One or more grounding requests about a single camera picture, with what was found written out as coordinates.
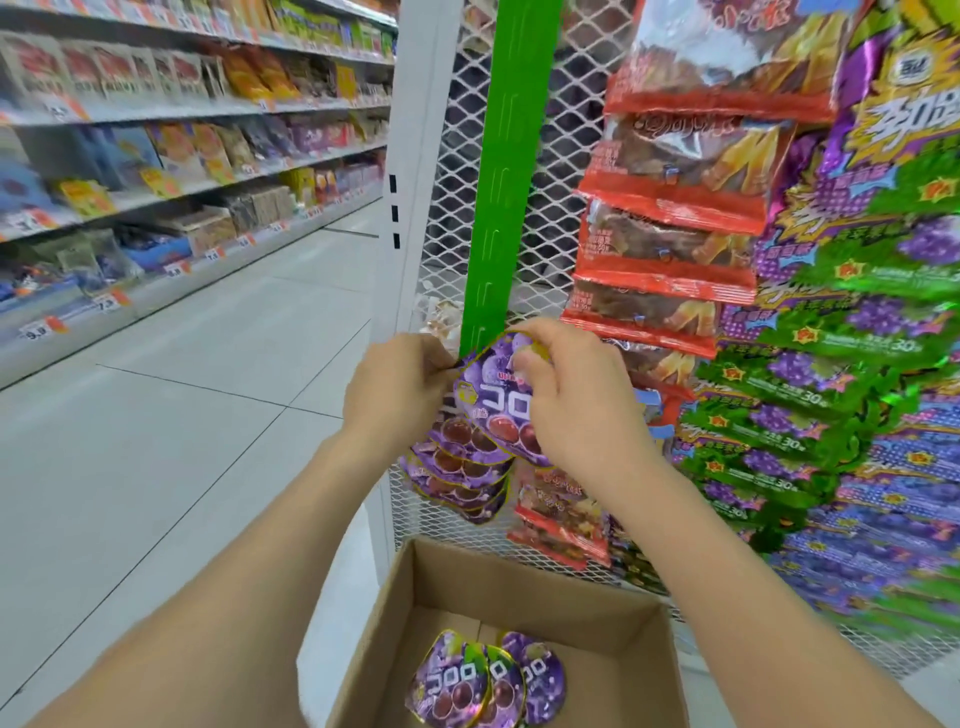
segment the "forearm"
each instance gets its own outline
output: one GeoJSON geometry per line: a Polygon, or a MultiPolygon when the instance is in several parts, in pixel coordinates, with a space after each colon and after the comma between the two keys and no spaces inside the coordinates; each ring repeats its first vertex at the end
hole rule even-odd
{"type": "Polygon", "coordinates": [[[233,543],[36,726],[278,725],[296,705],[297,654],[337,546],[389,465],[367,453],[344,433],[324,442],[233,543]]]}
{"type": "Polygon", "coordinates": [[[665,463],[652,472],[633,467],[621,482],[608,505],[669,588],[740,728],[939,725],[797,597],[679,473],[665,463]]]}

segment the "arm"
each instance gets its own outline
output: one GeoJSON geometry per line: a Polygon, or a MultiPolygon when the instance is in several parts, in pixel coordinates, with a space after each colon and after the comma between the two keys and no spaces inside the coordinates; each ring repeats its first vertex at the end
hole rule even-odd
{"type": "Polygon", "coordinates": [[[421,437],[452,381],[432,336],[374,345],[344,426],[236,540],[111,647],[30,728],[305,726],[297,653],[370,488],[421,437]]]}
{"type": "Polygon", "coordinates": [[[614,513],[657,568],[740,728],[936,728],[900,685],[817,615],[654,447],[619,352],[547,319],[550,351],[516,365],[550,459],[614,513]]]}

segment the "cardboard box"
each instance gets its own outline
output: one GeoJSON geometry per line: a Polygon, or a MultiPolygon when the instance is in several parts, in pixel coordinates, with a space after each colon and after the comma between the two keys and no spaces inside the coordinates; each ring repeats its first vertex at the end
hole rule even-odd
{"type": "Polygon", "coordinates": [[[445,629],[547,642],[567,683],[550,728],[688,725],[669,613],[655,598],[417,538],[394,560],[327,728],[421,728],[404,697],[445,629]]]}

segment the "white tile floor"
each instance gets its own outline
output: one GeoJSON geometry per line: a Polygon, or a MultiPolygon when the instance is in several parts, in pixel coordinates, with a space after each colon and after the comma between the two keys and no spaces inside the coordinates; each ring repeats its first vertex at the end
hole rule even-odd
{"type": "MultiPolygon", "coordinates": [[[[0,392],[0,728],[73,683],[336,431],[383,215],[364,208],[0,392]]],[[[313,725],[376,592],[361,509],[300,653],[313,725]]],[[[712,679],[684,685],[694,728],[732,728],[712,679]]]]}

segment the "hand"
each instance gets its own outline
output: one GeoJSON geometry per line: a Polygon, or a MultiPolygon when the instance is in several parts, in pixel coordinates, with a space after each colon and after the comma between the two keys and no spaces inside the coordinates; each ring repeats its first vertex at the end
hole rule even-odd
{"type": "Polygon", "coordinates": [[[396,460],[433,424],[457,377],[454,363],[430,334],[401,333],[373,344],[347,387],[344,432],[396,460]]]}
{"type": "Polygon", "coordinates": [[[517,371],[533,387],[531,422],[552,463],[605,505],[625,475],[664,464],[615,347],[554,319],[532,319],[514,329],[541,342],[553,362],[531,349],[514,356],[517,371]]]}

